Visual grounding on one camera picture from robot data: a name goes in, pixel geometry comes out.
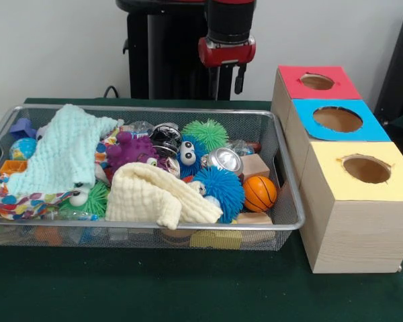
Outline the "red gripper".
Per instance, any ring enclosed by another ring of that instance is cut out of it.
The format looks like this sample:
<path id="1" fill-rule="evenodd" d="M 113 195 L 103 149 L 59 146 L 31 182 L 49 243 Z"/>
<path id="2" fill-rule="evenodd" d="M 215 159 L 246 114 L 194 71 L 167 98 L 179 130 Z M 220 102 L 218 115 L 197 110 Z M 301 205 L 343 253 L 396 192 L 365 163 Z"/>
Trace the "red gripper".
<path id="1" fill-rule="evenodd" d="M 256 52 L 256 42 L 253 36 L 242 44 L 220 44 L 209 38 L 200 38 L 198 42 L 198 54 L 201 63 L 205 67 L 219 67 L 223 64 L 247 64 L 250 63 Z M 235 79 L 234 93 L 242 93 L 246 65 L 238 66 L 238 74 Z"/>

